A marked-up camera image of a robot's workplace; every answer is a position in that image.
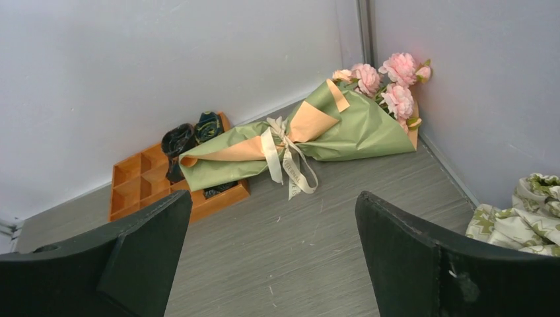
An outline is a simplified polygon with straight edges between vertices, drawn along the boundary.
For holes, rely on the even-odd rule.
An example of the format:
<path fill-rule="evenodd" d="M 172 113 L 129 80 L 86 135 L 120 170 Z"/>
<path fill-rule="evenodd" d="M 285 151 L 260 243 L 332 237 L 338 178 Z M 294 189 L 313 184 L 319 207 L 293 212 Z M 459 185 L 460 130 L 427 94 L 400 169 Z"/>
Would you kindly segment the pink flower bunch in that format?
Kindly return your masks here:
<path fill-rule="evenodd" d="M 419 62 L 410 53 L 393 53 L 378 69 L 357 63 L 350 69 L 333 72 L 331 80 L 374 101 L 408 133 L 418 130 L 422 124 L 415 113 L 416 101 L 411 88 L 431 77 L 430 59 Z"/>

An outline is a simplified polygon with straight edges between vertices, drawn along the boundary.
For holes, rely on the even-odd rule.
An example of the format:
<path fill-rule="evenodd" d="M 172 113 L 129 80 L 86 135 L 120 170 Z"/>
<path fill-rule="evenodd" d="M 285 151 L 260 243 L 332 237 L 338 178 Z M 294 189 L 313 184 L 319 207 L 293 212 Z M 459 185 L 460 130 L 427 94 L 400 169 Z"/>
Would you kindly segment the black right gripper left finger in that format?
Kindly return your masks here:
<path fill-rule="evenodd" d="M 31 253 L 1 256 L 2 316 L 163 316 L 192 211 L 179 190 Z"/>

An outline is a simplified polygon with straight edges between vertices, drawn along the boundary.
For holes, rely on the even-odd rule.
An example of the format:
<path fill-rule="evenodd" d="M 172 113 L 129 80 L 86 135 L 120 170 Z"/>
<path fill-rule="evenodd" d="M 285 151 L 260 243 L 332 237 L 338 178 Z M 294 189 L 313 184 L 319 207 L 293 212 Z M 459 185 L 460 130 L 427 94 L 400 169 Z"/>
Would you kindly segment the cream printed ribbon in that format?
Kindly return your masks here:
<path fill-rule="evenodd" d="M 268 128 L 260 137 L 271 179 L 283 184 L 285 172 L 289 178 L 288 200 L 301 192 L 313 194 L 318 187 L 318 178 L 302 151 L 289 139 L 287 120 L 267 118 L 266 122 Z"/>

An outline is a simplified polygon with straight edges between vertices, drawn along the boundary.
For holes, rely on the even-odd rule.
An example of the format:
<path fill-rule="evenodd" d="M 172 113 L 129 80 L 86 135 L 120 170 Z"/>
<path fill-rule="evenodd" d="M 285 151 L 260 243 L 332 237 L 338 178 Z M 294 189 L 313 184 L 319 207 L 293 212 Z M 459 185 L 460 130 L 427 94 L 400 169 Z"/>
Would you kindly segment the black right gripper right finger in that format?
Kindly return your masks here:
<path fill-rule="evenodd" d="M 357 229 L 381 316 L 558 316 L 559 259 L 480 242 L 370 192 Z"/>

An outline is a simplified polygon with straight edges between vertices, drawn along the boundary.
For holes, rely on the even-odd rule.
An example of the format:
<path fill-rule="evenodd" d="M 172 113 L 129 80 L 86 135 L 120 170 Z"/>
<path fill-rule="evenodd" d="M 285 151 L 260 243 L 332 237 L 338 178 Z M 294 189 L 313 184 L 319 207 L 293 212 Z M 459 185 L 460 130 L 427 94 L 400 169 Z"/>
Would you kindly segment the green and peach wrapping paper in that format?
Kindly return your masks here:
<path fill-rule="evenodd" d="M 381 157 L 417 148 L 417 130 L 405 132 L 374 101 L 332 80 L 282 119 L 307 162 Z M 189 187 L 201 190 L 269 173 L 260 137 L 267 128 L 266 120 L 236 126 L 181 154 L 180 168 Z"/>

